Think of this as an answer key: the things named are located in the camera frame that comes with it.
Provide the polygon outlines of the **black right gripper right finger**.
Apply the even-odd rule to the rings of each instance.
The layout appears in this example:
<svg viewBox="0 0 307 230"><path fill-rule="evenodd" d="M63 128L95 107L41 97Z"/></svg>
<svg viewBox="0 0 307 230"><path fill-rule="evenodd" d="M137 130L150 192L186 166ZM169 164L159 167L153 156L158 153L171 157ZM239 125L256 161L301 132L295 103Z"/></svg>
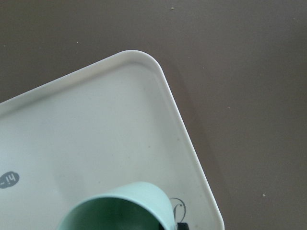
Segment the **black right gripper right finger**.
<svg viewBox="0 0 307 230"><path fill-rule="evenodd" d="M186 222L178 222L177 230L188 230L188 223Z"/></svg>

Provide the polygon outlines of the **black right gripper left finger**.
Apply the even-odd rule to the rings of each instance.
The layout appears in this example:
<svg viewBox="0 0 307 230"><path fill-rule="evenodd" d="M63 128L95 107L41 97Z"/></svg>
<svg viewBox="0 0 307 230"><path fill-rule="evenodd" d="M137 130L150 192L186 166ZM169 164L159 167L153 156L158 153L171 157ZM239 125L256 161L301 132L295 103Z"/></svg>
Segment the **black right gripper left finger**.
<svg viewBox="0 0 307 230"><path fill-rule="evenodd" d="M165 230L165 229L164 229L164 227L161 224L159 224L158 230Z"/></svg>

